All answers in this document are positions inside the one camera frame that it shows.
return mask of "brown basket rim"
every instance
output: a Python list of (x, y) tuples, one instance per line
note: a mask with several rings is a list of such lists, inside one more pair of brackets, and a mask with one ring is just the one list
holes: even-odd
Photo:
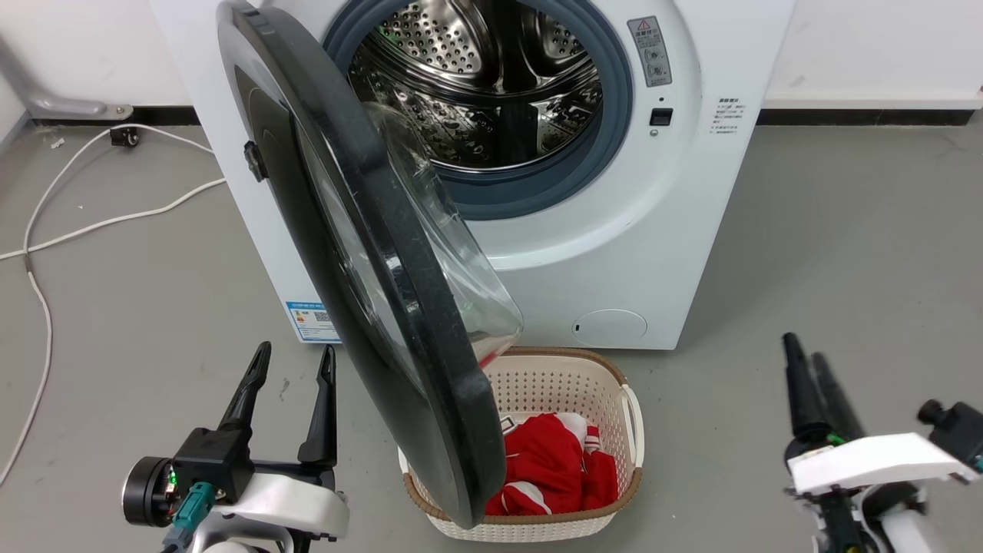
[[(614, 377), (617, 383), (621, 386), (628, 384), (627, 379), (624, 378), (624, 374), (611, 364), (610, 361), (604, 357), (598, 355), (593, 351), (587, 351), (584, 349), (573, 349), (567, 347), (513, 347), (503, 353), (503, 355), (560, 355), (566, 357), (579, 357), (582, 359), (588, 359), (598, 363), (599, 365), (606, 368), (609, 373)], [(613, 515), (618, 511), (624, 509), (628, 503), (631, 502), (632, 498), (635, 497), (635, 492), (638, 491), (639, 485), (642, 483), (642, 468), (636, 467), (631, 473), (631, 481), (628, 482), (628, 487), (624, 490), (617, 501), (600, 509), (593, 509), (591, 511), (578, 511), (576, 513), (562, 513), (559, 515), (531, 515), (523, 517), (504, 517), (504, 516), (491, 516), (485, 517), (482, 524), (555, 524), (558, 522), (575, 522), (575, 521), (587, 521), (590, 519), (601, 519), (607, 517), (608, 515)], [(420, 508), (421, 511), (427, 515), (434, 517), (435, 519), (441, 521), (451, 522), (450, 517), (447, 513), (442, 511), (436, 505), (430, 503), (420, 495), (417, 490), (416, 484), (413, 483), (413, 476), (406, 472), (403, 474), (403, 484), (406, 486), (406, 493), (409, 494), (410, 499), (413, 503)]]

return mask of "white cable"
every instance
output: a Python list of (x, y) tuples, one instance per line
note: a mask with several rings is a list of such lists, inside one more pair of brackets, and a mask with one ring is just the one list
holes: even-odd
[(881, 539), (881, 536), (877, 535), (877, 533), (875, 533), (874, 530), (871, 529), (870, 524), (867, 522), (867, 518), (863, 516), (863, 502), (867, 501), (867, 496), (869, 496), (874, 491), (881, 489), (882, 487), (883, 486), (881, 485), (867, 486), (862, 492), (860, 492), (860, 496), (854, 502), (854, 504), (857, 507), (857, 511), (860, 512), (860, 524), (863, 526), (864, 531), (867, 532), (867, 535), (869, 535), (871, 539), (874, 540), (874, 545), (877, 547), (878, 553), (891, 551), (891, 549), (888, 549), (885, 546), (885, 543)]
[[(156, 210), (150, 210), (148, 212), (140, 212), (138, 214), (122, 215), (122, 216), (113, 217), (113, 218), (104, 220), (102, 222), (98, 222), (96, 224), (91, 224), (91, 225), (89, 225), (89, 226), (87, 226), (85, 228), (80, 228), (79, 230), (76, 230), (75, 232), (70, 232), (68, 234), (65, 234), (64, 236), (59, 236), (59, 237), (57, 237), (57, 238), (55, 238), (53, 240), (48, 240), (47, 242), (43, 242), (43, 243), (40, 243), (40, 244), (31, 246), (31, 247), (28, 248), (28, 251), (30, 253), (34, 253), (34, 252), (43, 250), (45, 248), (50, 248), (51, 246), (54, 246), (56, 244), (61, 244), (62, 242), (66, 241), (66, 240), (71, 240), (72, 238), (78, 238), (79, 236), (82, 236), (83, 234), (89, 234), (90, 232), (92, 232), (94, 230), (97, 230), (97, 229), (102, 228), (104, 226), (109, 226), (110, 224), (116, 224), (117, 222), (123, 222), (125, 220), (133, 220), (135, 218), (142, 218), (142, 217), (151, 216), (151, 215), (165, 214), (165, 213), (173, 210), (174, 208), (177, 208), (181, 204), (184, 204), (188, 200), (191, 200), (192, 198), (194, 198), (198, 194), (204, 192), (205, 190), (208, 190), (209, 188), (214, 188), (214, 187), (218, 186), (219, 184), (224, 184), (224, 183), (225, 183), (225, 179), (224, 178), (220, 178), (218, 180), (213, 180), (211, 182), (206, 182), (206, 183), (202, 184), (202, 186), (196, 188), (195, 190), (192, 190), (188, 194), (185, 194), (184, 196), (178, 198), (177, 200), (175, 200), (174, 202), (171, 202), (170, 204), (164, 206), (163, 208), (158, 208)], [(3, 261), (5, 259), (15, 258), (15, 257), (18, 257), (18, 256), (23, 256), (23, 255), (24, 255), (24, 250), (18, 250), (16, 252), (9, 252), (9, 253), (0, 255), (0, 261)]]
[[(61, 180), (61, 177), (65, 174), (68, 168), (72, 166), (72, 163), (74, 163), (75, 160), (78, 159), (80, 155), (82, 155), (82, 152), (88, 149), (88, 147), (95, 144), (95, 142), (100, 138), (108, 135), (109, 131), (115, 129), (125, 129), (125, 128), (145, 129), (154, 133), (164, 135), (165, 137), (170, 137), (174, 140), (183, 142), (185, 144), (189, 144), (191, 146), (194, 146), (195, 148), (208, 152), (209, 154), (214, 154), (212, 150), (206, 148), (205, 146), (202, 146), (201, 144), (195, 141), (188, 140), (184, 137), (179, 137), (177, 135), (173, 135), (166, 131), (161, 131), (160, 129), (148, 127), (146, 125), (139, 125), (136, 123), (132, 123), (132, 124), (125, 124), (125, 125), (117, 125), (115, 127), (112, 127), (111, 129), (106, 129), (105, 131), (102, 131), (94, 138), (92, 138), (92, 140), (88, 141), (85, 146), (82, 146), (82, 148), (78, 152), (76, 152), (71, 159), (69, 159), (68, 163), (62, 168), (62, 170), (58, 172), (58, 175), (55, 176), (54, 180), (51, 181), (51, 184), (48, 185), (47, 190), (45, 190), (44, 194), (41, 196), (41, 200), (37, 203), (37, 207), (34, 208), (34, 213), (31, 214), (30, 216), (30, 220), (28, 221), (28, 227), (24, 231), (23, 249), (16, 252), (10, 252), (8, 254), (0, 255), (0, 261), (26, 255), (28, 253), (36, 252), (38, 250), (43, 250), (44, 248), (49, 248), (51, 246), (54, 246), (55, 244), (60, 244), (66, 240), (71, 240), (72, 238), (75, 238), (77, 236), (82, 236), (83, 234), (87, 234), (98, 228), (102, 228), (103, 226), (108, 226), (110, 224), (122, 222), (124, 220), (132, 220), (135, 218), (167, 213), (173, 210), (174, 208), (180, 206), (181, 204), (187, 202), (191, 198), (195, 197), (197, 194), (225, 182), (225, 179), (213, 180), (211, 182), (202, 184), (202, 186), (196, 188), (195, 190), (192, 190), (188, 194), (185, 194), (181, 198), (178, 198), (176, 201), (172, 202), (171, 204), (163, 208), (157, 210), (151, 210), (148, 212), (141, 212), (138, 214), (114, 217), (105, 220), (103, 222), (98, 222), (96, 224), (87, 226), (86, 228), (76, 230), (75, 232), (70, 232), (69, 234), (55, 238), (54, 240), (48, 240), (43, 244), (38, 244), (36, 246), (29, 246), (28, 244), (30, 240), (30, 232), (34, 227), (34, 222), (37, 220), (38, 214), (40, 214), (41, 209), (44, 207), (44, 203), (47, 201), (48, 196), (51, 194), (51, 191), (54, 190), (55, 185), (58, 184), (58, 181)], [(31, 267), (31, 264), (28, 260), (25, 261), (25, 266), (28, 270), (28, 279), (30, 280), (30, 286), (34, 289), (34, 294), (37, 295), (37, 299), (41, 302), (41, 307), (44, 309), (44, 324), (47, 327), (47, 340), (45, 341), (45, 347), (44, 347), (44, 370), (41, 372), (41, 382), (37, 386), (37, 393), (34, 395), (34, 403), (30, 406), (30, 412), (28, 413), (28, 420), (25, 422), (24, 428), (21, 429), (21, 436), (17, 439), (17, 444), (14, 446), (14, 451), (11, 453), (10, 458), (7, 460), (7, 465), (4, 467), (3, 472), (0, 472), (0, 487), (2, 487), (3, 483), (7, 480), (7, 475), (10, 474), (11, 469), (14, 467), (14, 462), (17, 461), (17, 457), (21, 454), (21, 449), (24, 447), (24, 442), (28, 438), (28, 432), (30, 432), (30, 427), (34, 423), (34, 419), (37, 416), (37, 408), (41, 404), (41, 396), (44, 395), (44, 389), (47, 387), (48, 384), (48, 376), (51, 374), (51, 345), (52, 345), (52, 337), (53, 337), (53, 328), (51, 326), (51, 310), (48, 308), (47, 300), (44, 299), (44, 294), (41, 293), (41, 288), (37, 285), (37, 280), (34, 278), (33, 268)]]

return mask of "grey floor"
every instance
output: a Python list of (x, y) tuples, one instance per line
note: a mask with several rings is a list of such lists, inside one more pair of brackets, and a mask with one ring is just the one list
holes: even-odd
[[(199, 129), (179, 133), (201, 139)], [(85, 129), (27, 131), (0, 154), (0, 253), (19, 249)], [(57, 139), (66, 143), (49, 146)], [(165, 205), (219, 172), (155, 136), (84, 155), (34, 241)], [(868, 430), (918, 428), (922, 401), (983, 407), (983, 122), (966, 128), (760, 128), (680, 348), (613, 351), (639, 394), (639, 495), (567, 551), (811, 551), (781, 489), (788, 440), (781, 333), (826, 351)], [(318, 360), (285, 319), (229, 192), (34, 255), (54, 317), (54, 366), (21, 459), (0, 488), (0, 551), (158, 551), (128, 526), (124, 476), (217, 422), (257, 343), (273, 342), (255, 458), (293, 459)], [(0, 262), (0, 458), (26, 416), (44, 321), (20, 261)], [(342, 354), (339, 487), (348, 539), (316, 550), (492, 551), (444, 538), (407, 499), (395, 446)], [(983, 487), (932, 486), (953, 551), (983, 540)], [(540, 551), (539, 546), (509, 547)]]

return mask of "white plastic basket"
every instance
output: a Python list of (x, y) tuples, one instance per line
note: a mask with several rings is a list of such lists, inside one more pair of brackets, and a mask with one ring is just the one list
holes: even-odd
[(406, 491), (430, 521), (457, 539), (501, 543), (556, 541), (600, 531), (631, 501), (642, 481), (645, 427), (635, 393), (614, 365), (580, 349), (513, 348), (485, 369), (502, 417), (575, 412), (598, 426), (602, 451), (614, 457), (618, 499), (593, 511), (534, 517), (485, 517), (470, 530), (436, 506), (399, 453)]

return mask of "washing machine door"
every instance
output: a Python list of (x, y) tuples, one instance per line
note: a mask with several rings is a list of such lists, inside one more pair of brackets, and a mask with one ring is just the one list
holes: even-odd
[(472, 527), (505, 476), (482, 367), (518, 337), (518, 308), (401, 115), (359, 102), (287, 13), (219, 10), (251, 138), (244, 162), (268, 180), (396, 443), (436, 503)]

